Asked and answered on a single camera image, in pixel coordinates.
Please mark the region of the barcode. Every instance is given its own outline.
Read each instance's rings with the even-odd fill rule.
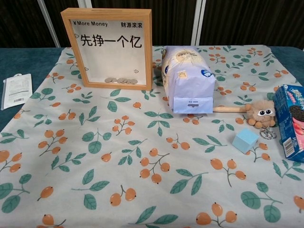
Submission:
[[[284,151],[285,151],[286,157],[288,157],[290,154],[295,152],[295,149],[294,149],[293,143],[291,141],[291,138],[287,139],[283,143],[283,146],[284,146]]]
[[[14,100],[14,102],[23,101],[23,100],[24,100],[24,98],[20,98],[20,99]]]

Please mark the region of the black curtain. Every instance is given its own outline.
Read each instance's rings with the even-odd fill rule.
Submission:
[[[48,10],[49,17],[52,20],[54,30],[56,32],[58,41],[61,47],[70,47],[70,40],[67,36],[66,28],[63,24],[63,20],[60,12],[66,8],[78,8],[77,0],[44,0],[46,8]]]
[[[155,46],[190,45],[195,5],[196,0],[92,0],[93,8],[152,9]]]
[[[37,0],[0,0],[0,48],[55,47]]]
[[[304,0],[207,0],[200,45],[304,48]]]

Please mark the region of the blue cube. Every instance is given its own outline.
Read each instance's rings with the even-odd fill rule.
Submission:
[[[242,153],[247,153],[256,144],[258,137],[257,134],[245,128],[236,135],[232,145]]]

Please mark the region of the silver coin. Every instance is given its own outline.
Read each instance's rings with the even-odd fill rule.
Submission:
[[[112,82],[112,78],[108,77],[108,78],[106,78],[106,79],[104,80],[104,82],[110,83],[110,82]]]
[[[132,83],[132,84],[137,84],[138,81],[137,81],[136,79],[132,79],[132,80],[131,80],[131,83]]]

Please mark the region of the wooden stick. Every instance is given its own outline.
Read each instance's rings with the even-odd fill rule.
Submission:
[[[225,107],[225,106],[218,106],[214,107],[213,111],[216,113],[245,113],[245,107]]]

